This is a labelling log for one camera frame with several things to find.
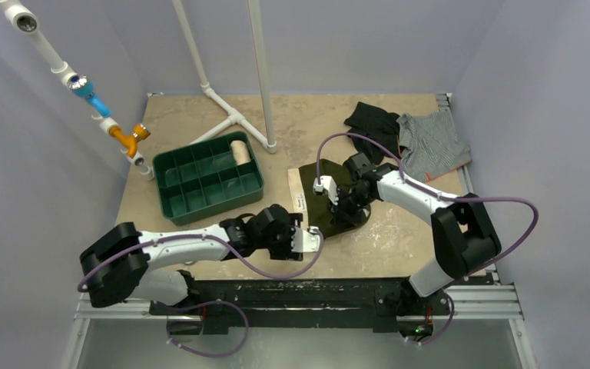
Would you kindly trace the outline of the olive green underwear cream waistband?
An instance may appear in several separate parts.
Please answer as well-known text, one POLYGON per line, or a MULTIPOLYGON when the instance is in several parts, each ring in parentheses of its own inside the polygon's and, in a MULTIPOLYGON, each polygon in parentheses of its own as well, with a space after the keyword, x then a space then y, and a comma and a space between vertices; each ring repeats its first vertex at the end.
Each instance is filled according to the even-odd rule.
POLYGON ((330 202, 327 196, 316 195, 313 192, 313 182, 316 178, 317 164, 315 162, 287 170, 293 209, 303 215, 303 224, 318 227, 326 239, 360 228, 334 229, 330 224, 331 213, 327 207, 330 202))

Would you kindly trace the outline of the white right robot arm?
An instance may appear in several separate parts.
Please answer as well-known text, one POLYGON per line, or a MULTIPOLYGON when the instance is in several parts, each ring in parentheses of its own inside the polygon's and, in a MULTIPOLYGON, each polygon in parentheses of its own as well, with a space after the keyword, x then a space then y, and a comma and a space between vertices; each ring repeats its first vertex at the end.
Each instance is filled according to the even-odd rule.
POLYGON ((446 194, 401 172, 390 163, 375 166, 363 153, 347 159, 348 190, 318 173, 313 190, 328 197, 335 219, 358 222, 373 201, 394 204, 427 223, 432 230, 433 258, 410 275, 400 301, 409 312, 427 307, 431 294, 478 271, 499 255, 502 246, 485 206, 475 194, 446 194))

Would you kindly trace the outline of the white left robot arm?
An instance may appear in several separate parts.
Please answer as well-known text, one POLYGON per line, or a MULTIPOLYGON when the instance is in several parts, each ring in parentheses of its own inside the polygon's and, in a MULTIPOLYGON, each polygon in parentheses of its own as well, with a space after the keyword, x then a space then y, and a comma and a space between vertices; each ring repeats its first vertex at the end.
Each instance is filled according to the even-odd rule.
POLYGON ((272 260, 300 261, 320 247, 320 231, 304 228, 303 216, 273 204, 257 214, 242 214, 210 226, 169 232, 139 231, 122 222, 103 234, 79 256, 83 279, 78 291, 92 307, 106 308, 129 298, 147 299, 189 314, 198 304, 193 278, 169 271, 176 264, 247 260, 266 250, 272 260))

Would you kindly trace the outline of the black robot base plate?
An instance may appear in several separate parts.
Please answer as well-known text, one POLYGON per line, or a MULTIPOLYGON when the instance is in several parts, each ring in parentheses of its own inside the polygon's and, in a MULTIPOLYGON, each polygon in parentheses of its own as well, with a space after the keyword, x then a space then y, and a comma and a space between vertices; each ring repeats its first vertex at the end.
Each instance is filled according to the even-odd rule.
POLYGON ((452 313, 449 295, 408 294, 406 277, 322 278, 288 281, 195 281, 195 295, 182 304, 151 302, 149 313, 171 320, 198 317, 204 334, 232 327, 349 328, 429 337, 433 319, 452 313))

